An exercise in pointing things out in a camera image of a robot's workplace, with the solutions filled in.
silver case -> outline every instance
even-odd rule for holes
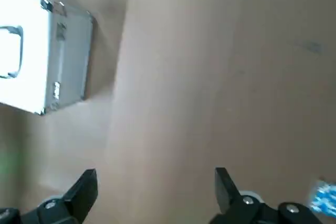
[[[53,2],[45,107],[55,111],[85,98],[93,18],[89,12]]]

metal bolt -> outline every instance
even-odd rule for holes
[[[8,215],[9,215],[9,210],[6,209],[6,211],[0,214],[0,220],[5,219]]]
[[[299,208],[295,205],[289,204],[286,206],[287,210],[290,211],[292,214],[296,214],[299,212]]]
[[[254,203],[254,202],[253,202],[253,199],[252,199],[251,197],[248,197],[248,196],[246,196],[246,197],[243,198],[243,202],[244,202],[245,204],[248,204],[248,205],[251,205],[251,204]]]
[[[49,209],[49,208],[52,208],[52,207],[54,207],[56,205],[56,203],[55,202],[49,202],[49,203],[47,203],[46,204],[46,209]]]

black clamp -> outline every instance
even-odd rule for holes
[[[241,195],[225,168],[216,168],[215,188],[222,214],[210,224],[321,224],[304,205],[284,202],[276,210],[255,197]]]
[[[0,224],[78,224],[83,223],[98,196],[95,169],[86,170],[59,199],[51,199],[20,215],[14,208],[0,209]]]

floor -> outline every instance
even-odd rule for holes
[[[95,167],[87,223],[201,224],[216,166],[274,207],[336,179],[334,0],[62,1],[97,20],[88,99],[0,108],[19,153],[2,205],[33,208]]]

